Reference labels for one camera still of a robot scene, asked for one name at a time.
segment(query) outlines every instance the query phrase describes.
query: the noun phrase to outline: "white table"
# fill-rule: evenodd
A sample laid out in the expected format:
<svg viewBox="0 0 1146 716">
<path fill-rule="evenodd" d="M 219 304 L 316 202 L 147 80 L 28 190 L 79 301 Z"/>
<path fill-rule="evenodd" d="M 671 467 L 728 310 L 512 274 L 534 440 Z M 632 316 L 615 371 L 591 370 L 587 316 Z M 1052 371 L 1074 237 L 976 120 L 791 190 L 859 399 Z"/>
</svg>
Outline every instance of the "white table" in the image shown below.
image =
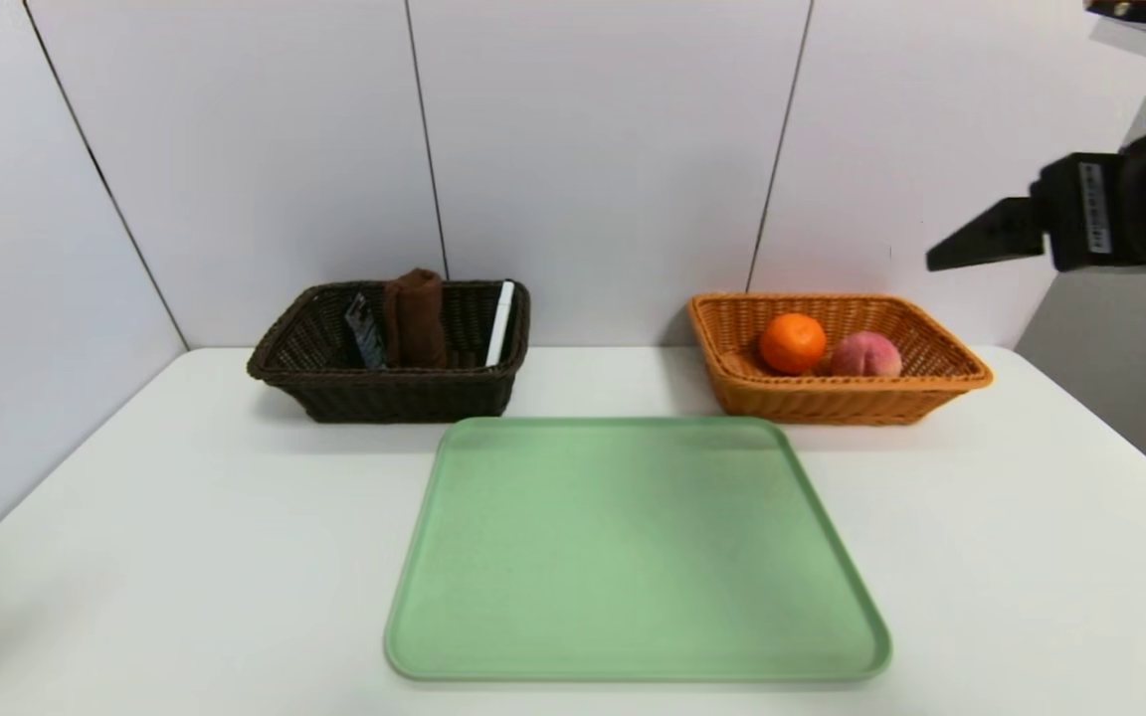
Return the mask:
<svg viewBox="0 0 1146 716">
<path fill-rule="evenodd" d="M 0 525 L 0 715 L 1146 715 L 1146 458 L 1021 357 L 918 426 L 786 426 L 893 631 L 855 685 L 419 684 L 382 631 L 445 426 L 180 357 Z M 595 390 L 587 386 L 595 385 Z M 717 408 L 688 349 L 532 349 L 510 416 Z"/>
</svg>

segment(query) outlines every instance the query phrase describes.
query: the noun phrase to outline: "basket rim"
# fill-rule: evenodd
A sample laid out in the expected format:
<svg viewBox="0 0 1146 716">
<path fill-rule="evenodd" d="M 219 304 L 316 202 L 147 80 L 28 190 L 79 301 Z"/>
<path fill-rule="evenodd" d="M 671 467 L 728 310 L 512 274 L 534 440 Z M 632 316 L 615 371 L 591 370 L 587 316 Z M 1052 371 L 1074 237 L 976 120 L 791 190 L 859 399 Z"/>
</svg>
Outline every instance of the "basket rim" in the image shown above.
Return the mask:
<svg viewBox="0 0 1146 716">
<path fill-rule="evenodd" d="M 778 299 L 831 299 L 831 300 L 887 300 L 887 302 L 900 304 L 909 309 L 927 328 L 939 332 L 943 339 L 949 341 L 959 353 L 963 353 L 968 361 L 979 367 L 978 371 L 960 376 L 897 376 L 894 379 L 877 376 L 746 376 L 731 370 L 723 357 L 715 352 L 714 340 L 709 336 L 709 326 L 701 317 L 699 307 L 704 304 L 719 302 L 747 302 L 754 304 L 760 300 Z M 940 322 L 935 321 L 931 314 L 925 312 L 919 305 L 910 302 L 900 296 L 886 293 L 825 293 L 824 291 L 788 291 L 787 293 L 701 293 L 689 299 L 688 315 L 697 330 L 698 340 L 701 344 L 701 353 L 705 354 L 706 365 L 711 371 L 719 373 L 719 380 L 733 381 L 743 387 L 752 388 L 777 388 L 777 390 L 818 390 L 818 391 L 851 391 L 851 393 L 868 393 L 868 391 L 945 391 L 945 393 L 967 393 L 967 391 L 981 388 L 992 383 L 992 370 L 972 352 L 971 348 L 958 336 L 952 335 Z"/>
<path fill-rule="evenodd" d="M 313 302 L 313 298 L 327 290 L 358 289 L 362 285 L 383 285 L 383 281 L 351 281 L 331 282 L 308 286 L 299 293 L 290 308 L 282 312 L 268 328 L 259 344 L 254 345 L 250 361 L 245 362 L 245 371 L 256 380 L 277 380 L 278 385 L 286 381 L 297 384 L 313 384 L 313 381 L 348 380 L 351 384 L 370 384 L 370 381 L 392 380 L 496 380 L 501 377 L 515 376 L 519 367 L 524 363 L 524 355 L 528 353 L 528 305 L 529 296 L 527 286 L 515 280 L 497 281 L 460 281 L 442 283 L 445 289 L 484 289 L 484 286 L 501 286 L 503 281 L 510 281 L 516 285 L 512 313 L 515 317 L 509 322 L 508 331 L 518 330 L 519 336 L 512 340 L 512 351 L 503 361 L 496 365 L 479 368 L 320 368 L 320 370 L 299 370 L 299 368 L 269 368 L 267 367 L 268 355 L 281 345 L 286 330 L 295 322 L 297 314 L 304 309 L 305 305 Z"/>
</svg>

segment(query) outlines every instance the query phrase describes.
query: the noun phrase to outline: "basket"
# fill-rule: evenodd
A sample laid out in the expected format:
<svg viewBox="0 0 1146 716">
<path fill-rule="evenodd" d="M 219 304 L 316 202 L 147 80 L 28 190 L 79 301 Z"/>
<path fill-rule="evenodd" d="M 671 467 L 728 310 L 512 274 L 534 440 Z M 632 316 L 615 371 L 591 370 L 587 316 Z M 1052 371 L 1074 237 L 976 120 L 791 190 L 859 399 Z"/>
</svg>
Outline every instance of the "basket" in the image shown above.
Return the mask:
<svg viewBox="0 0 1146 716">
<path fill-rule="evenodd" d="M 988 370 L 967 346 L 923 308 L 878 294 L 708 293 L 688 313 L 705 353 L 720 407 L 732 416 L 834 426 L 903 426 L 943 403 L 987 386 Z M 782 313 L 806 313 L 825 330 L 829 346 L 856 331 L 878 331 L 901 349 L 895 379 L 818 375 L 782 376 L 759 355 L 759 337 Z"/>
<path fill-rule="evenodd" d="M 501 361 L 485 368 L 502 282 L 445 282 L 446 370 L 363 368 L 344 321 L 362 293 L 383 330 L 385 282 L 313 286 L 264 336 L 245 370 L 304 404 L 319 423 L 452 423 L 501 416 L 528 349 L 528 290 L 516 283 Z"/>
</svg>

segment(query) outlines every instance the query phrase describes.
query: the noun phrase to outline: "brown towel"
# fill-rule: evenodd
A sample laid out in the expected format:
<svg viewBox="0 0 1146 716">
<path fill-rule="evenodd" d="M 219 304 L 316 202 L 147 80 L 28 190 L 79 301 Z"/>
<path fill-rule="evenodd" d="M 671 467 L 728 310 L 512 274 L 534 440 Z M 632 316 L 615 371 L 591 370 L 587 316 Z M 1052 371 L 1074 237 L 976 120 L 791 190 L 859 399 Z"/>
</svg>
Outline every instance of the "brown towel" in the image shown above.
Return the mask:
<svg viewBox="0 0 1146 716">
<path fill-rule="evenodd" d="M 446 367 L 441 283 L 440 274 L 414 268 L 383 286 L 388 367 Z"/>
</svg>

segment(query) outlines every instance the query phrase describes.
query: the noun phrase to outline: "white stick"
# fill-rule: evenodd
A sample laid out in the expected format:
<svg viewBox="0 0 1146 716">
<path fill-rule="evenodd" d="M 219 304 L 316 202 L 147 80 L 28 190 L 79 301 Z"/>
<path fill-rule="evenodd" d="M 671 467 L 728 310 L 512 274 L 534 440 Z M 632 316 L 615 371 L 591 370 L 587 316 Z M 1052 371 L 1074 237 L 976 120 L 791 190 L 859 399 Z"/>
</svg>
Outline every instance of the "white stick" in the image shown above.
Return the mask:
<svg viewBox="0 0 1146 716">
<path fill-rule="evenodd" d="M 494 314 L 494 329 L 489 336 L 489 354 L 486 357 L 486 368 L 497 364 L 502 357 L 502 344 L 507 339 L 507 322 L 510 321 L 510 298 L 516 291 L 516 285 L 511 282 L 501 282 L 501 296 L 497 298 L 497 312 Z"/>
</svg>

